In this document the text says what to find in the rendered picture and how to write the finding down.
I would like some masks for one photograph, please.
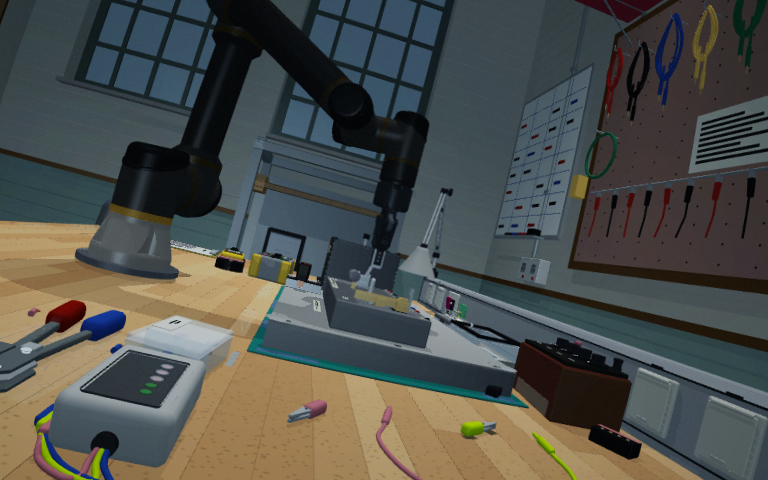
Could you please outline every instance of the robotic arm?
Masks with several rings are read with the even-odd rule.
[[[371,268],[380,266],[408,211],[429,122],[413,112],[377,117],[371,97],[269,0],[207,0],[218,18],[216,47],[184,131],[173,149],[129,145],[110,211],[87,249],[76,257],[107,270],[176,278],[170,266],[174,215],[200,217],[221,199],[218,159],[250,63],[266,50],[333,119],[333,138],[384,154],[374,204]]]

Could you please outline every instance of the wooden tabletop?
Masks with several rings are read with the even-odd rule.
[[[126,334],[172,315],[235,332],[232,367],[206,377],[200,399],[168,461],[149,468],[110,461],[116,480],[407,479],[384,455],[376,431],[387,406],[392,422],[384,443],[424,480],[567,480],[567,473],[531,435],[554,448],[579,480],[693,480],[693,475],[644,445],[626,460],[589,442],[589,431],[551,423],[533,408],[518,408],[324,370],[246,350],[280,285],[214,268],[213,259],[173,250],[176,280],[115,274],[83,264],[95,226],[0,222],[0,341],[13,343],[69,300],[86,316],[127,315],[125,328],[39,362],[37,374],[0,393],[0,478],[45,479],[35,464],[35,415],[109,356]],[[40,309],[35,317],[27,311]],[[79,331],[73,328],[47,341]],[[519,398],[525,401],[518,392]],[[323,399],[328,411],[288,424],[288,414]],[[461,424],[497,422],[493,434],[463,437]],[[58,449],[79,468],[87,455]]]

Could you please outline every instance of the window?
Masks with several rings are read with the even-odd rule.
[[[376,115],[426,113],[453,0],[312,0],[304,33],[373,99]],[[288,78],[273,133],[369,159],[333,141],[333,121]]]
[[[215,21],[206,0],[102,0],[75,79],[190,110]]]

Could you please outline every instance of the clear plastic box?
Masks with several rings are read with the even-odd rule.
[[[208,373],[226,360],[232,336],[232,330],[174,315],[130,332],[125,344],[200,360]]]

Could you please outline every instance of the green cable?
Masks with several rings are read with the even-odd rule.
[[[765,4],[768,0],[757,0],[757,7],[755,7],[755,14],[752,15],[749,28],[746,28],[746,21],[743,18],[744,0],[736,0],[736,5],[733,6],[733,29],[739,35],[739,56],[744,51],[744,39],[749,38],[747,43],[747,55],[744,59],[744,66],[749,67],[750,59],[752,58],[752,33],[757,28],[757,24],[760,23],[760,19],[763,17],[765,11]]]
[[[536,432],[533,432],[533,438],[536,439],[536,442],[541,445],[541,448],[544,449],[545,452],[547,452],[552,458],[555,459],[557,463],[560,464],[561,467],[565,469],[566,472],[568,472],[568,475],[571,476],[571,480],[576,480],[576,475],[573,474],[570,468],[568,468],[568,465],[563,463],[562,460],[557,458],[557,455],[555,455],[555,448],[549,444],[546,440],[544,440],[542,437],[540,437]]]
[[[608,166],[605,167],[605,170],[603,170],[599,175],[592,175],[591,173],[589,173],[589,157],[592,155],[592,149],[595,148],[595,145],[597,144],[597,142],[600,141],[601,138],[606,136],[611,137],[611,140],[613,140],[613,153],[611,153],[611,161],[608,162]],[[604,134],[597,137],[594,142],[592,142],[592,145],[589,146],[589,151],[587,152],[587,158],[584,159],[584,171],[587,172],[587,176],[589,178],[600,178],[606,173],[608,173],[608,169],[611,168],[611,165],[613,165],[613,159],[616,158],[617,147],[618,145],[616,144],[616,136],[610,132],[605,132]]]

